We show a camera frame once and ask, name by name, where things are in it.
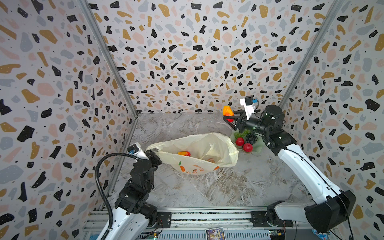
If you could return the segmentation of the red apple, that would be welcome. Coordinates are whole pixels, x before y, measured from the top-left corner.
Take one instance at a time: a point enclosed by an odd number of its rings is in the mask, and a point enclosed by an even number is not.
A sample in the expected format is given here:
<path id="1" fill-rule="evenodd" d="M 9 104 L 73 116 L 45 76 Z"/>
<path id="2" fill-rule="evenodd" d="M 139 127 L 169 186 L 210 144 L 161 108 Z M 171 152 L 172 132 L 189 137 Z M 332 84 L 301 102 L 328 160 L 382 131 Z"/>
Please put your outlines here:
<path id="1" fill-rule="evenodd" d="M 245 140 L 243 138 L 239 137 L 236 139 L 236 145 L 238 147 L 242 147 L 244 144 L 245 144 Z"/>
<path id="2" fill-rule="evenodd" d="M 245 143 L 243 145 L 243 150 L 246 152 L 246 153 L 251 153 L 253 151 L 253 145 L 250 144 L 250 143 Z"/>

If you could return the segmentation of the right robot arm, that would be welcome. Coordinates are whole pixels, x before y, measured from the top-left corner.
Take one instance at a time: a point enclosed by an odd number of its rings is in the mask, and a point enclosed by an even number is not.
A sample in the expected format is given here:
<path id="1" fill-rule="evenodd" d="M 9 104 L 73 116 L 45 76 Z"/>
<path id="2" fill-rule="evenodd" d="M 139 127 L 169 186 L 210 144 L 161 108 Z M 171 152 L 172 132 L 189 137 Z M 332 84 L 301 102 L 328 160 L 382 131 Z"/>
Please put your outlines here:
<path id="1" fill-rule="evenodd" d="M 351 191 L 344 191 L 311 162 L 297 141 L 283 130 L 285 114 L 276 105 L 268 105 L 260 117 L 254 106 L 232 111 L 230 106 L 223 109 L 223 119 L 233 130 L 245 130 L 259 135 L 266 146 L 291 168 L 309 191 L 314 204 L 287 203 L 278 201 L 269 205 L 266 220 L 276 226 L 282 221 L 310 224 L 319 233 L 326 233 L 343 222 L 350 222 L 350 215 L 356 203 Z"/>

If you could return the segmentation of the cream plastic bag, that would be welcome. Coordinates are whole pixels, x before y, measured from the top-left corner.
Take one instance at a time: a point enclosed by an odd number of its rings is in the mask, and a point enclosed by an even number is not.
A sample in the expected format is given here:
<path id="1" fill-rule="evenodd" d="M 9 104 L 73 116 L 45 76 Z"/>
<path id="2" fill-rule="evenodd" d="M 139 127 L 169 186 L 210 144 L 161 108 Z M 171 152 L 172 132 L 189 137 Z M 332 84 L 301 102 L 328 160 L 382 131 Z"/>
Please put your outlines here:
<path id="1" fill-rule="evenodd" d="M 239 157 L 239 150 L 231 139 L 220 133 L 190 135 L 152 144 L 147 149 L 154 151 L 164 164 L 189 175 L 204 175 L 218 169 L 233 167 Z M 188 151 L 191 156 L 178 155 L 181 151 Z M 210 158 L 216 163 L 207 162 Z"/>

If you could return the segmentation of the green grapes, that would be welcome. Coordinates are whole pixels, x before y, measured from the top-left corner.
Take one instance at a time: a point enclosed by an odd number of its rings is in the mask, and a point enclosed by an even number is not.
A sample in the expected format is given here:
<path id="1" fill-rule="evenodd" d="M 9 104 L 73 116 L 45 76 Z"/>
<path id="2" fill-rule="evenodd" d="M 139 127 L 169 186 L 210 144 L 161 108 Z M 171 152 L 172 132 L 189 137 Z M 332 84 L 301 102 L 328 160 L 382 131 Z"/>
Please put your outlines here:
<path id="1" fill-rule="evenodd" d="M 249 130 L 244 130 L 242 133 L 238 130 L 238 131 L 234 132 L 234 137 L 235 137 L 235 139 L 243 138 L 245 140 L 247 138 L 247 135 L 250 133 L 251 133 L 251 131 L 249 131 Z"/>

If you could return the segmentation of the dark purple grapes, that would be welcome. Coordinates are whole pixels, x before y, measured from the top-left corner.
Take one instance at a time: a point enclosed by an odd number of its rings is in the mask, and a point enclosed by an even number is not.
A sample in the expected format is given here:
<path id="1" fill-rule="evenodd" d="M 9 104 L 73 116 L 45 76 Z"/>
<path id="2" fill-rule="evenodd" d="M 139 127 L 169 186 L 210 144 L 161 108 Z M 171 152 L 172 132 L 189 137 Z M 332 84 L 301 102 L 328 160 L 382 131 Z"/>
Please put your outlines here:
<path id="1" fill-rule="evenodd" d="M 257 134 L 249 133 L 245 136 L 245 143 L 254 145 L 258 141 L 259 137 Z"/>

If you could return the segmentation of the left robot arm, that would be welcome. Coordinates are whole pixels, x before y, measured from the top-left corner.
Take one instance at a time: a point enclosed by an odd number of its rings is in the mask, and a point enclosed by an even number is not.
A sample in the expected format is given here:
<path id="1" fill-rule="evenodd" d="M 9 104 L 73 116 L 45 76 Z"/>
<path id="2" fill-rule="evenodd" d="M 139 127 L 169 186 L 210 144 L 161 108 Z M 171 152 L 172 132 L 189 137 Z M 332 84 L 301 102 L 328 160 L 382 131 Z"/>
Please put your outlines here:
<path id="1" fill-rule="evenodd" d="M 160 158 L 151 150 L 133 150 L 128 153 L 112 153 L 102 157 L 95 168 L 97 189 L 107 208 L 109 220 L 99 234 L 99 240 L 135 240 L 143 231 L 157 222 L 158 208 L 147 203 L 149 193 L 154 189 L 154 176 Z M 100 182 L 100 167 L 108 158 L 122 156 L 134 159 L 131 178 L 120 191 L 111 207 Z"/>

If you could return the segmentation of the orange red mango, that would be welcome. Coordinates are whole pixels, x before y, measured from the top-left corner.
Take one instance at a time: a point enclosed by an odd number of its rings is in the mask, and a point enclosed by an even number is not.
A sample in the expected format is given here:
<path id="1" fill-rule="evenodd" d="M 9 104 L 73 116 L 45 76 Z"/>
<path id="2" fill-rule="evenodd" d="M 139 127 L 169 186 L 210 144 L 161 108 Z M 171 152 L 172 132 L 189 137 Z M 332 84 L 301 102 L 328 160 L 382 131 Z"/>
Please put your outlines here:
<path id="1" fill-rule="evenodd" d="M 232 123 L 234 121 L 234 119 L 228 119 L 228 117 L 234 117 L 234 112 L 232 111 L 230 106 L 224 106 L 223 117 L 225 118 L 224 120 L 228 123 Z"/>

